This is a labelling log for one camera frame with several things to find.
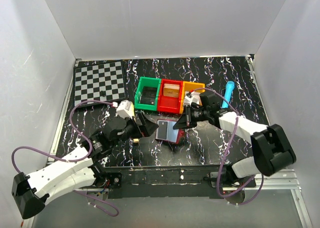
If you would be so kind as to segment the blue toy microphone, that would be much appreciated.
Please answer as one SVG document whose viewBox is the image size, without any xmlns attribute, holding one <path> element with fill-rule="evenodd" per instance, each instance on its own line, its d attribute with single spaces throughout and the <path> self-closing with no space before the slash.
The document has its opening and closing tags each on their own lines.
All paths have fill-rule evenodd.
<svg viewBox="0 0 320 228">
<path fill-rule="evenodd" d="M 233 81 L 228 81 L 225 85 L 224 100 L 222 102 L 221 108 L 226 109 L 229 107 L 233 90 L 235 88 L 235 83 Z"/>
</svg>

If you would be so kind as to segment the orange plastic bin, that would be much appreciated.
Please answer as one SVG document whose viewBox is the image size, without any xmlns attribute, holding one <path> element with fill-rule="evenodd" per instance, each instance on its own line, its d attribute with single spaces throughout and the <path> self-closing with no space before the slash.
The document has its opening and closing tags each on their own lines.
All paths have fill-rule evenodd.
<svg viewBox="0 0 320 228">
<path fill-rule="evenodd" d="M 195 89 L 198 89 L 198 88 L 204 88 L 204 87 L 205 87 L 204 83 L 183 81 L 182 94 L 181 94 L 181 104 L 180 104 L 180 110 L 179 110 L 180 114 L 183 113 L 185 95 L 191 90 L 195 90 Z"/>
</svg>

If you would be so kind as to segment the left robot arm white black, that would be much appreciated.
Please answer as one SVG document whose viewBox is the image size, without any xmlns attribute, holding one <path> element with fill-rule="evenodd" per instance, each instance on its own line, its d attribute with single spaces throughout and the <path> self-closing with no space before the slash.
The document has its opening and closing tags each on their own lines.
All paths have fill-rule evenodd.
<svg viewBox="0 0 320 228">
<path fill-rule="evenodd" d="M 149 137 L 159 127 L 142 113 L 137 115 L 138 120 L 115 116 L 62 160 L 29 174 L 15 175 L 11 194 L 21 217 L 32 218 L 56 198 L 83 187 L 121 187 L 121 173 L 105 171 L 100 160 L 109 156 L 120 141 Z"/>
</svg>

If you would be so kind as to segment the red leather card holder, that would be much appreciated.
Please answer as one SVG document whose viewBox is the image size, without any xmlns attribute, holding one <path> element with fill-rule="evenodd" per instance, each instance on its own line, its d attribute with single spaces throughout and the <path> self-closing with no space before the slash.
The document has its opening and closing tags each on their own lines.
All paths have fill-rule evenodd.
<svg viewBox="0 0 320 228">
<path fill-rule="evenodd" d="M 156 138 L 157 130 L 155 132 L 155 139 L 157 141 L 163 141 L 168 142 L 172 144 L 178 144 L 181 139 L 183 138 L 185 132 L 182 129 L 173 129 L 174 124 L 176 123 L 175 120 L 167 120 L 167 119 L 158 119 L 158 120 L 166 120 L 168 122 L 168 128 L 167 128 L 167 140 L 161 140 Z"/>
</svg>

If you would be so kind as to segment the green plastic bin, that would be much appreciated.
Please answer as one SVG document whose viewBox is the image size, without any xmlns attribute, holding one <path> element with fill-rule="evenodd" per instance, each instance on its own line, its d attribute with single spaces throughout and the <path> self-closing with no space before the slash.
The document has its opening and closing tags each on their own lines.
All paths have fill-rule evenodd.
<svg viewBox="0 0 320 228">
<path fill-rule="evenodd" d="M 136 110 L 157 111 L 161 81 L 160 78 L 140 77 L 134 97 Z"/>
</svg>

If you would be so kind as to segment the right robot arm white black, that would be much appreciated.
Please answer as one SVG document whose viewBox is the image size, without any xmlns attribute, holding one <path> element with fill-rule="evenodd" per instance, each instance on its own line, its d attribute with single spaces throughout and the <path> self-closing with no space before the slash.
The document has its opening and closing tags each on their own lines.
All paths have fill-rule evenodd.
<svg viewBox="0 0 320 228">
<path fill-rule="evenodd" d="M 217 95 L 212 91 L 202 92 L 199 97 L 200 104 L 192 102 L 185 105 L 173 129 L 191 129 L 199 122 L 207 121 L 251 144 L 252 156 L 222 168 L 221 180 L 234 183 L 257 174 L 270 177 L 297 161 L 289 139 L 280 125 L 267 126 L 238 116 L 230 108 L 222 108 Z"/>
</svg>

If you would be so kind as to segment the black and grey chessboard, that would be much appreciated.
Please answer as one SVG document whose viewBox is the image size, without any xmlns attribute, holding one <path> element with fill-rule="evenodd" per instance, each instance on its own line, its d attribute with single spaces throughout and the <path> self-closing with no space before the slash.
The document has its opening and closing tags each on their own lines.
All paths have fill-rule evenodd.
<svg viewBox="0 0 320 228">
<path fill-rule="evenodd" d="M 120 60 L 78 66 L 73 72 L 74 105 L 96 105 L 96 101 L 120 102 L 129 98 L 125 69 Z"/>
</svg>

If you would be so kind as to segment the brown card stack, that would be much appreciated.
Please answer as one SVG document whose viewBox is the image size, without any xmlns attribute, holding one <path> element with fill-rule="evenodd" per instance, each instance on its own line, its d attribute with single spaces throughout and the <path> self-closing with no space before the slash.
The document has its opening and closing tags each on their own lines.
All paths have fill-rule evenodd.
<svg viewBox="0 0 320 228">
<path fill-rule="evenodd" d="M 163 85 L 162 94 L 165 97 L 179 98 L 180 96 L 180 85 L 165 83 Z"/>
</svg>

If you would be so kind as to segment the black card in green bin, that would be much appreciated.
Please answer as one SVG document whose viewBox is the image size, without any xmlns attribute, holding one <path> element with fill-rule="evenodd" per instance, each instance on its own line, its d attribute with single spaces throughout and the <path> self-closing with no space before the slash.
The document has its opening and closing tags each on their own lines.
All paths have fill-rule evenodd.
<svg viewBox="0 0 320 228">
<path fill-rule="evenodd" d="M 140 96 L 140 103 L 144 105 L 154 105 L 158 89 L 156 87 L 144 86 Z"/>
</svg>

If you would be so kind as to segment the black credit card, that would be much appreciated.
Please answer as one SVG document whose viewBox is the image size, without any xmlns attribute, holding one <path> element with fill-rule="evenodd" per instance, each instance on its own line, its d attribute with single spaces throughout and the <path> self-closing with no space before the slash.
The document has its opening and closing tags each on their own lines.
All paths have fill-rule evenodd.
<svg viewBox="0 0 320 228">
<path fill-rule="evenodd" d="M 158 120 L 158 129 L 156 132 L 156 138 L 158 140 L 167 140 L 168 122 L 166 120 Z"/>
</svg>

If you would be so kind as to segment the red plastic bin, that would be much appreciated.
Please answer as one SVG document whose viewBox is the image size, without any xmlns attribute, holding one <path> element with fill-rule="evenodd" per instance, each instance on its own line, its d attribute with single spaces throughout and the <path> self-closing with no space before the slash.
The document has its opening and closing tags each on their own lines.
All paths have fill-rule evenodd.
<svg viewBox="0 0 320 228">
<path fill-rule="evenodd" d="M 180 85 L 179 98 L 163 96 L 163 87 L 164 87 L 164 84 L 166 83 Z M 180 113 L 182 86 L 183 86 L 183 81 L 181 80 L 172 80 L 172 79 L 161 80 L 160 90 L 158 94 L 158 102 L 157 102 L 158 112 L 172 113 L 172 114 Z"/>
</svg>

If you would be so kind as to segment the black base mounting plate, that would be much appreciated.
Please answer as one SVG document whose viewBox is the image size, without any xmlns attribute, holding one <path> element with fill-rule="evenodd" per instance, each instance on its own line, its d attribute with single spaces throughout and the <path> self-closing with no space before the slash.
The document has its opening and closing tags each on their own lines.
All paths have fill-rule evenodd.
<svg viewBox="0 0 320 228">
<path fill-rule="evenodd" d="M 102 173 L 110 184 L 108 198 L 181 198 L 220 199 L 213 182 L 218 165 L 193 166 L 114 166 Z"/>
</svg>

